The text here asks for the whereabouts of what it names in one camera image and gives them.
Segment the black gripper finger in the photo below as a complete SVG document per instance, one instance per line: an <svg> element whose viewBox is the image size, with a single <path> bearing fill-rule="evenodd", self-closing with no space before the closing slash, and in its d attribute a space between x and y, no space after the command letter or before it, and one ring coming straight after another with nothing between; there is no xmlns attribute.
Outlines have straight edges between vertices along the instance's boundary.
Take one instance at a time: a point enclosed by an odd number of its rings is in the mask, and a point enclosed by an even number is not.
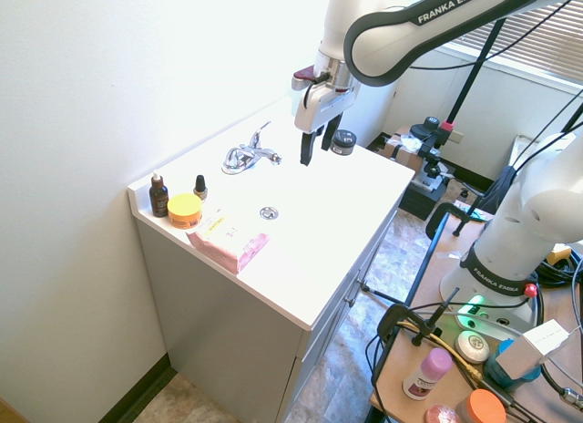
<svg viewBox="0 0 583 423"><path fill-rule="evenodd" d="M341 119L342 119L342 113L340 113L339 115L335 116L333 119L331 119L326 126L326 130L323 134L323 138L322 138L322 145L321 145L321 149L322 150L328 150L331 147L332 144L332 138L334 133L337 131Z"/></svg>
<svg viewBox="0 0 583 423"><path fill-rule="evenodd" d="M314 132L303 132L302 133L302 145L301 145L301 158L300 163L304 166L308 166L312 159L313 145L316 138L321 136L323 132L323 126L320 126Z"/></svg>

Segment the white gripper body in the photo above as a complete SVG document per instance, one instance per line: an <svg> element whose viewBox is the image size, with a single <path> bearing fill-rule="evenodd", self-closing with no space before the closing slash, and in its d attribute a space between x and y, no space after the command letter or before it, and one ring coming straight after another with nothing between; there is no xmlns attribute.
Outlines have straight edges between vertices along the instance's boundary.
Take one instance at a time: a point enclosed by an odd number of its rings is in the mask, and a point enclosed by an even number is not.
<svg viewBox="0 0 583 423"><path fill-rule="evenodd" d="M300 104L294 125L304 133L313 133L322 125L341 115L356 100L356 88L337 92L327 86L311 88L308 100Z"/></svg>

